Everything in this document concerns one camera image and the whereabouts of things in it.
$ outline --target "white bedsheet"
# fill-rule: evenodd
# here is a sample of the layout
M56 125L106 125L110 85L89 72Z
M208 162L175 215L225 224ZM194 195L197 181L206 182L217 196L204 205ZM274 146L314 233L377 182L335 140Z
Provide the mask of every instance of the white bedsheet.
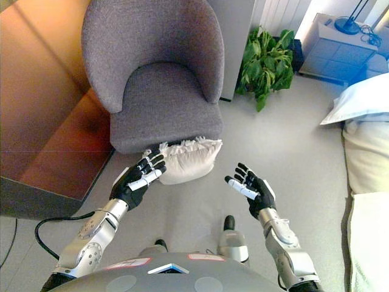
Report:
M387 291L389 122L347 120L343 137L353 191L348 222L350 291Z
M348 222L350 292L388 290L389 193L353 195Z

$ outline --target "lamp base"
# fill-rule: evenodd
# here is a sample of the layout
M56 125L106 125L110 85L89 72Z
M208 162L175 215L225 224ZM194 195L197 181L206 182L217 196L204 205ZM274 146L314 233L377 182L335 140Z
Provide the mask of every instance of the lamp base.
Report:
M349 20L348 17L340 17L334 23L337 30L348 35L356 35L360 32L360 27L354 20Z

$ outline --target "cable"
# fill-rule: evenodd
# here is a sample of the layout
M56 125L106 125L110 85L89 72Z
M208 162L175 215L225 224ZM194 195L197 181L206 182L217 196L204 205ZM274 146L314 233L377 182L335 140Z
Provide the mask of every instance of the cable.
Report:
M278 274L277 281L278 281L278 286L280 286L280 288L281 288L282 290L287 291L287 289L281 285L281 277L280 277L280 274Z
M73 221L73 220L81 220L81 219L85 219L85 218L89 218L91 216L93 216L93 214L95 214L95 212L90 212L88 214L85 214L85 215L82 215L82 216L79 216L79 217L53 217L53 218L49 218L49 219L45 219L43 221L40 221L38 223L38 225L35 227L35 239L37 240L37 242L39 243L39 245L45 250L47 251L49 254L51 254L55 259L59 260L60 259L60 256L58 254L56 254L55 252L53 252L47 245L45 245L43 243L43 241L41 240L41 238L39 237L39 228L46 222L49 222L49 221Z
M380 47L382 38L376 35L370 26L363 25L360 27L360 32L362 32L362 36L360 37L361 41L365 43L372 44L373 46Z
M18 230L18 219L15 218L15 231L13 232L13 238L12 238L12 241L11 241L11 245L10 245L9 250L7 251L7 254L5 255L4 260L2 261L2 263L0 265L0 269L2 268L3 264L5 263L5 261L7 260L8 256L11 253L11 249L12 249L13 243L15 242L15 237L16 237L17 230Z

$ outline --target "lamp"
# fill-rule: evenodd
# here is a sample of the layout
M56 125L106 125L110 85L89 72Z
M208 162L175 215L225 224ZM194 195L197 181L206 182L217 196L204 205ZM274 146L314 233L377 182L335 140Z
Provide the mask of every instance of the lamp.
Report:
M357 17L359 16L359 14L363 10L363 8L365 8L368 1L369 0L366 0L364 5L362 6L362 8L359 10L357 16L354 17L354 13L357 11L358 7L362 3L362 0L359 1L357 7L355 7L354 11L349 16L349 18L340 17L340 18L336 19L335 23L334 23L336 29L339 30L340 32L346 33L348 35L356 35L357 33L359 33L360 28L359 28L359 25L356 24L355 19L357 19Z

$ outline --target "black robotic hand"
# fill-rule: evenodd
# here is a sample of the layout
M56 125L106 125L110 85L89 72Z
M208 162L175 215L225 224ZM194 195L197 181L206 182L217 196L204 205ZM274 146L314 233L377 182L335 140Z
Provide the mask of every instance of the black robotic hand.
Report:
M151 152L136 165L124 169L115 180L109 199L123 200L130 211L140 204L148 186L165 171L164 156L159 150Z
M257 177L251 169L242 163L238 163L235 172L233 178L226 176L224 180L247 197L250 213L255 219L258 219L260 210L275 209L275 195L266 180Z

